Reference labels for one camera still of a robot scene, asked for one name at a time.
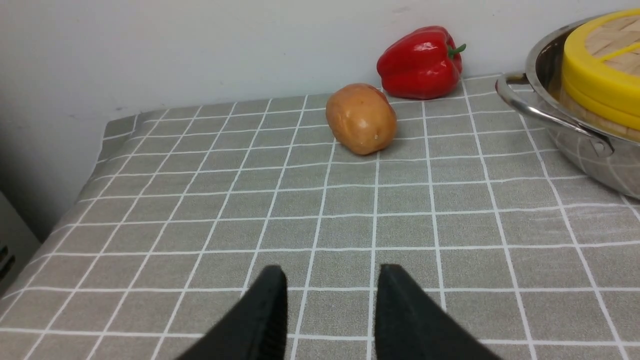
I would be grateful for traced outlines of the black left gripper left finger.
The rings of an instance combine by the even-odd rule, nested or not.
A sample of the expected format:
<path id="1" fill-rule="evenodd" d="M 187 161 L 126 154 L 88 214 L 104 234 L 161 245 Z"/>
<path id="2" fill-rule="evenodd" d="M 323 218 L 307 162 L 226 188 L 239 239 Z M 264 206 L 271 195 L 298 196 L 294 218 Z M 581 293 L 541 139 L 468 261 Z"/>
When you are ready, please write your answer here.
<path id="1" fill-rule="evenodd" d="M 279 265 L 267 265 L 235 305 L 178 360 L 283 360 L 288 288 Z"/>

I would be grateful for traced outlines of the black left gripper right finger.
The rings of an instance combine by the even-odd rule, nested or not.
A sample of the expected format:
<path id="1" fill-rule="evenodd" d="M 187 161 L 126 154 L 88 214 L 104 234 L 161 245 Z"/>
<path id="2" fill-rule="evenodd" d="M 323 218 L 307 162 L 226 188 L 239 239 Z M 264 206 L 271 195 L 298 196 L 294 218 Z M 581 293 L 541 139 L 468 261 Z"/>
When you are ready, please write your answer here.
<path id="1" fill-rule="evenodd" d="M 432 300 L 399 264 L 382 264 L 374 345 L 378 360 L 498 360 Z"/>

